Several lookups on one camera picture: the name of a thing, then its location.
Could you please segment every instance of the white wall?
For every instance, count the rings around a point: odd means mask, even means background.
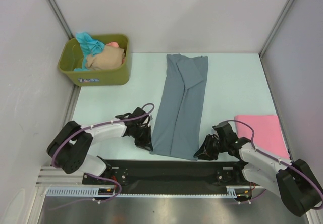
[[[323,185],[323,0],[296,0],[264,66],[292,155]]]
[[[124,33],[134,52],[259,53],[286,0],[57,2],[74,33]]]
[[[46,0],[0,0],[0,13],[0,222],[24,188],[21,222],[72,84],[57,70],[67,38]]]

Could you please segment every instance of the olive green basket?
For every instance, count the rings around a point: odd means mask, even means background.
[[[125,35],[97,35],[91,36],[103,44],[117,42],[125,50],[125,61],[115,69],[73,71],[82,67],[83,53],[75,38],[69,40],[63,49],[58,63],[59,70],[67,75],[78,86],[123,85],[129,81],[131,72],[131,59],[129,39]]]

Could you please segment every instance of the gray cloth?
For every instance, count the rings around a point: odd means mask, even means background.
[[[153,152],[188,160],[199,146],[208,57],[167,55],[167,76],[152,133]]]

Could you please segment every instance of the sticker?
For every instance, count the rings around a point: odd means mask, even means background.
[[[83,78],[78,78],[77,80],[80,83],[99,82],[99,79],[83,79]]]

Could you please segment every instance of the reflective metal surface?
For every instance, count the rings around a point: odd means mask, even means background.
[[[97,204],[82,201],[57,210],[49,210],[77,198],[46,197],[39,224],[303,224],[306,216],[296,217],[281,200],[267,191],[251,204],[233,199],[209,198],[116,198]]]

